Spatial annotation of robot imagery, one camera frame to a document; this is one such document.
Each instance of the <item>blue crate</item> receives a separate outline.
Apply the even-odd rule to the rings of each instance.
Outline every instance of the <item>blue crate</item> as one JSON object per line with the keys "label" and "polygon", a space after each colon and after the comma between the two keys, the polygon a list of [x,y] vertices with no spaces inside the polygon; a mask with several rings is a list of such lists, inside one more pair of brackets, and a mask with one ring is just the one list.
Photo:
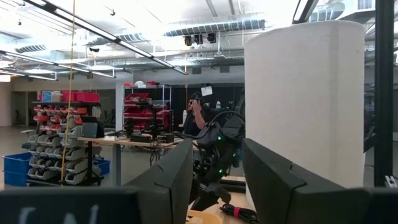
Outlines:
{"label": "blue crate", "polygon": [[4,158],[4,171],[14,172],[17,174],[27,174],[29,171],[29,160],[32,154],[24,152],[15,155],[3,156]]}
{"label": "blue crate", "polygon": [[107,161],[106,159],[93,159],[93,163],[96,164],[99,168],[101,168],[100,176],[106,175],[109,173],[111,161]]}
{"label": "blue crate", "polygon": [[4,184],[11,186],[26,187],[27,172],[25,174],[18,174],[15,172],[4,171]]}

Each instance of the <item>floor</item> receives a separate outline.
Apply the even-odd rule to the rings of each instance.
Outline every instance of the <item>floor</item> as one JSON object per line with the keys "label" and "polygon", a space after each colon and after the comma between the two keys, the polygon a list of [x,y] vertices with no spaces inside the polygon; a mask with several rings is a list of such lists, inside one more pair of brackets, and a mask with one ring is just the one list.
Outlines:
{"label": "floor", "polygon": [[[27,136],[21,134],[24,127],[13,127],[13,128],[0,128],[0,156],[6,156],[11,154],[17,154],[25,152],[21,149],[22,143],[27,141]],[[107,160],[112,160],[112,149],[109,146],[103,146],[101,153]],[[149,168],[149,157],[148,152],[133,151],[125,149],[122,152],[122,184],[129,182],[139,174]],[[366,165],[364,172],[364,185],[367,187],[373,186],[373,149],[366,153]],[[394,143],[394,175],[398,176],[398,142]],[[4,161],[0,159],[0,167],[4,167]],[[237,169],[232,169],[231,175],[242,176],[242,166]],[[111,186],[111,177],[107,175],[101,184],[102,186]],[[8,188],[4,186],[4,176],[0,175],[0,190]]]}

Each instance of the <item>ceiling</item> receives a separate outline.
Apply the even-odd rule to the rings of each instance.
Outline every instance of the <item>ceiling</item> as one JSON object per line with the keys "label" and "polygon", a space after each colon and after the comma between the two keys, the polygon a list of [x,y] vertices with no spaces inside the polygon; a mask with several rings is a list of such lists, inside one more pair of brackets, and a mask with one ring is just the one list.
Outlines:
{"label": "ceiling", "polygon": [[[48,0],[73,12],[72,0]],[[250,38],[275,27],[292,23],[299,0],[75,0],[75,14],[113,35],[122,35],[131,44],[166,60],[175,66],[212,67],[243,64],[243,45]],[[344,19],[372,29],[374,1],[319,0],[310,22]],[[263,20],[263,28],[221,32],[214,44],[203,33],[203,44],[186,46],[184,36],[166,37],[170,30],[204,27],[227,21]],[[116,68],[159,69],[158,64],[137,58],[131,51],[109,43],[81,27],[75,27],[73,56],[70,55],[73,26],[23,0],[0,0],[0,49],[59,63],[78,62],[77,66],[111,65]],[[89,47],[99,52],[89,51]],[[17,69],[51,68],[17,59]]]}

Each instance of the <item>person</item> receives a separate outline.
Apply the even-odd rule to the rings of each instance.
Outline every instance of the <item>person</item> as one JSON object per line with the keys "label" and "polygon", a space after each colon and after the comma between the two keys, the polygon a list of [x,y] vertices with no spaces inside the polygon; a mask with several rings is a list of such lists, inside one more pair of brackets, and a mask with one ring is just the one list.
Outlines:
{"label": "person", "polygon": [[189,98],[187,118],[183,124],[184,134],[197,136],[205,128],[205,124],[210,122],[217,114],[206,105],[203,105],[202,96],[199,92],[194,93]]}

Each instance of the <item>white cylindrical column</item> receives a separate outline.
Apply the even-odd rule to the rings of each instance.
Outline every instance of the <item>white cylindrical column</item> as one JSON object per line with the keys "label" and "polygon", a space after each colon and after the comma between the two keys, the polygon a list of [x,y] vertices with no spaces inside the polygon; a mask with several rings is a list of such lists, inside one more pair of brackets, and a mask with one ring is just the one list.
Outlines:
{"label": "white cylindrical column", "polygon": [[251,39],[246,137],[344,187],[362,186],[363,34],[360,24],[328,21]]}
{"label": "white cylindrical column", "polygon": [[11,124],[11,82],[0,82],[0,127]]}

